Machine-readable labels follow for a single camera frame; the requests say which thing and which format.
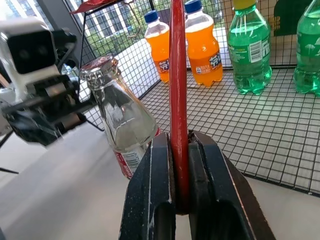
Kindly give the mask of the orange soda plastic bottle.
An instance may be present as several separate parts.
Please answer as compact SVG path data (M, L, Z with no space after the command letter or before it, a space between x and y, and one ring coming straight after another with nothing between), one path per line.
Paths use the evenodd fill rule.
M156 10L144 15L147 28L144 38L151 47L151 57L161 81L168 83L170 80L169 64L169 37L170 27L160 21Z
M203 12L201 0L184 4L187 55L194 80L210 87L223 78L223 65L219 43L213 35L214 20Z

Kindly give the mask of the green soda plastic bottle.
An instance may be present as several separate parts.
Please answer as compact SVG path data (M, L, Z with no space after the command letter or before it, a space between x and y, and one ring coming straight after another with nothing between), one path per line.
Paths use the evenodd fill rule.
M260 95L270 83L271 28L257 0L233 0L235 15L227 33L233 81L240 94Z
M297 24L296 91L320 97L320 0L312 0Z

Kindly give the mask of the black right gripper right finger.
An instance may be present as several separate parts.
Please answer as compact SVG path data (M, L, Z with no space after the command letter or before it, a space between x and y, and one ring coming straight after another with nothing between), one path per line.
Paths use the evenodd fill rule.
M276 240L244 175L208 135L191 130L189 225L192 240Z

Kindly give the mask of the brown metal hook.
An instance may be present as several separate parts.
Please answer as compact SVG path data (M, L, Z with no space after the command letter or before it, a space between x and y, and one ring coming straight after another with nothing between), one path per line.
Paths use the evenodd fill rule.
M131 15L133 16L133 19L137 23L137 26L132 27L132 34L128 35L128 38L130 38L130 39L138 37L139 34L141 33L141 23L140 23L140 20L137 16L135 10L133 9L133 6L132 6L134 3L135 3L134 0L124 0L124 2L122 3L123 5L126 5L129 7Z

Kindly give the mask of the red bottle opener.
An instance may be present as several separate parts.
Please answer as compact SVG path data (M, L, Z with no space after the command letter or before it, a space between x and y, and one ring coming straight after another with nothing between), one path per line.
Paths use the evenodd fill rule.
M169 33L170 144L173 155L176 211L190 208L187 129L187 55L183 0L171 0Z

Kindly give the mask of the red snack bag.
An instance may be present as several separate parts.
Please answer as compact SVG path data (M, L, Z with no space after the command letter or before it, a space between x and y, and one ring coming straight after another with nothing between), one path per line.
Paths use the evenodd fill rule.
M115 3L121 2L123 0L88 0L79 5L77 9L71 11L70 14L85 13L91 10L96 10L100 7L106 7L113 5Z

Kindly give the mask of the clear glass bottle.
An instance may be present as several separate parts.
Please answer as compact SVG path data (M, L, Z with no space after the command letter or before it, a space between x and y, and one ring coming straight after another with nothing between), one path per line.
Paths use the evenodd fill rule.
M123 80L118 68L85 78L97 103L104 131L120 169L131 179L151 140L160 134L155 118Z

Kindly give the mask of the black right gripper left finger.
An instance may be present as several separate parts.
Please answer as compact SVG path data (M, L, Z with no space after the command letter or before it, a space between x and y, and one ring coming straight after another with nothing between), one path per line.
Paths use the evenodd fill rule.
M118 240L175 240L173 155L166 132L156 136L126 190Z

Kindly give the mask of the red metal bottle cap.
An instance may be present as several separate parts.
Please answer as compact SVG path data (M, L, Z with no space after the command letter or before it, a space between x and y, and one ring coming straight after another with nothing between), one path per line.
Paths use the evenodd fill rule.
M118 62L119 61L112 54L100 56L82 66L79 72L79 78L85 80L86 77L89 77L92 74L100 72L102 74L109 74L114 72L118 67Z

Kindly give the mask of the dark green sign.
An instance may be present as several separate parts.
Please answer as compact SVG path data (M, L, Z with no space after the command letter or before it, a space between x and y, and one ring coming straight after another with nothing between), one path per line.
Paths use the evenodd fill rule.
M311 2L312 0L278 0L274 7L276 29L273 35L296 35L298 22Z

